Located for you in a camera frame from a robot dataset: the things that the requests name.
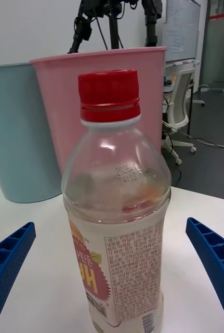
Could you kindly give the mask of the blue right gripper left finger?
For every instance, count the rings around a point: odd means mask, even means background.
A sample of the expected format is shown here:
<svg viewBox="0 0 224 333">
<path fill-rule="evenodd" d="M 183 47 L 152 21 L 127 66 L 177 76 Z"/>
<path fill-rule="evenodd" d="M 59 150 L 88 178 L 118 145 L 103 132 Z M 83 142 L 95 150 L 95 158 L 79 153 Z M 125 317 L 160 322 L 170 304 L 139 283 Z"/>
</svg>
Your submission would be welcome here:
<svg viewBox="0 0 224 333">
<path fill-rule="evenodd" d="M 28 222 L 0 242 L 0 314 L 35 238 L 35 225 Z"/>
</svg>

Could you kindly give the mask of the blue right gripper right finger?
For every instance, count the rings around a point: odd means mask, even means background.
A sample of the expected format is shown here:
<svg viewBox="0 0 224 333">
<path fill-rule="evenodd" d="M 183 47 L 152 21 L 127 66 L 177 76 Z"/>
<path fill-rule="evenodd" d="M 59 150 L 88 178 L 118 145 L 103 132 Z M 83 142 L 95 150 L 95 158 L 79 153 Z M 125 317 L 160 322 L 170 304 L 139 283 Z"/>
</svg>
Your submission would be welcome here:
<svg viewBox="0 0 224 333">
<path fill-rule="evenodd" d="M 187 219 L 186 234 L 224 310 L 224 238 L 192 217 Z"/>
</svg>

